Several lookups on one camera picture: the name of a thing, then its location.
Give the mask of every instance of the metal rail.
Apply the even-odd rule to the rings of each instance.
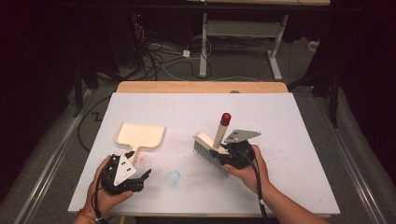
[[[339,133],[338,129],[334,128],[332,125],[332,121],[328,118],[327,107],[322,98],[317,98],[316,100],[317,105],[321,114],[323,114],[323,118],[326,119],[329,128],[332,130],[332,134],[334,135],[335,141],[339,146],[338,151],[340,153],[341,159],[346,166],[346,171],[348,172],[353,184],[355,185],[356,191],[358,192],[359,196],[361,197],[361,201],[369,215],[369,218],[372,220],[374,224],[386,224],[387,221],[385,220],[382,212],[380,211],[377,202],[375,200],[375,196],[372,193],[370,187],[368,186],[367,182],[365,181],[363,175],[359,171],[358,165],[356,164],[353,156],[350,154],[349,149],[347,148],[346,143],[342,135]]]
[[[84,116],[84,114],[87,111],[86,105],[89,105],[91,103],[91,101],[93,100],[93,96],[94,96],[94,92],[90,90],[86,91],[84,96],[84,99],[86,101],[85,106],[83,106],[81,113],[79,113],[79,115],[76,118],[74,118],[71,126],[64,135],[64,138],[62,139],[61,143],[49,158],[49,161],[46,167],[44,168],[44,171],[41,173],[41,176],[38,178],[35,187],[33,188],[25,205],[20,211],[20,214],[15,220],[14,222],[15,224],[19,224],[19,223],[24,224],[24,223],[32,222],[38,207],[43,201],[44,196],[46,195],[47,190],[49,189],[50,184],[53,178],[55,177],[56,172],[58,171],[58,168],[62,163],[62,160],[64,159],[64,155],[68,149],[68,143],[71,139],[71,136],[73,135],[73,132],[77,128],[79,123],[81,122],[82,116]]]

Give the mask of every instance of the dark background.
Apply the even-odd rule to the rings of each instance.
[[[345,7],[362,3],[364,1],[332,1],[333,6]],[[395,183],[396,171],[392,164],[396,148],[396,80],[392,54],[396,52],[396,34],[392,24],[396,18],[391,2],[373,0],[367,4],[362,13],[337,14],[331,23],[322,17],[312,20],[306,15],[290,16],[284,37],[287,41],[301,36],[311,40],[322,37],[307,75],[326,66],[342,65],[341,87],[350,109]],[[78,13],[61,10],[55,1],[0,3],[0,90],[5,98],[1,109],[5,121],[0,135],[1,200],[40,138],[68,105],[66,94],[73,87],[77,62],[88,59],[110,73],[117,70],[120,55],[110,46],[103,17],[97,12],[85,15],[93,34],[87,33]],[[197,22],[194,15],[151,13],[146,16],[145,22],[152,24],[153,29],[159,29],[155,26],[156,20],[162,18],[162,32],[179,36],[181,43],[189,40],[191,32],[200,29],[194,25]],[[173,27],[188,28],[192,24],[191,30],[186,33],[169,28],[175,21],[180,25]],[[92,43],[90,35],[95,35],[96,43]],[[103,59],[99,51],[110,56]],[[81,70],[86,80],[92,79],[95,69],[82,65]],[[309,84],[330,86],[327,78]]]

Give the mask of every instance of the metal bracket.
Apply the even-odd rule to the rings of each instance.
[[[261,133],[245,130],[233,130],[233,132],[224,140],[225,143],[239,143],[253,137],[260,136]]]
[[[118,186],[124,180],[128,179],[136,172],[131,162],[126,158],[125,154],[120,156],[119,166],[117,168],[116,177],[114,178],[114,186]]]

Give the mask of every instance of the bracelet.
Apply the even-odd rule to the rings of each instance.
[[[81,209],[79,209],[78,212],[76,212],[76,214],[77,214],[77,216],[83,215],[85,218],[87,218],[91,222],[91,224],[95,224],[96,223],[95,220],[93,218],[91,218],[90,216],[88,216],[87,214],[85,214],[85,212],[91,212],[91,209],[81,208]]]

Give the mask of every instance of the blue stain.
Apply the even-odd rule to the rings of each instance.
[[[166,183],[172,187],[176,186],[180,178],[181,174],[178,171],[171,171],[166,175]]]

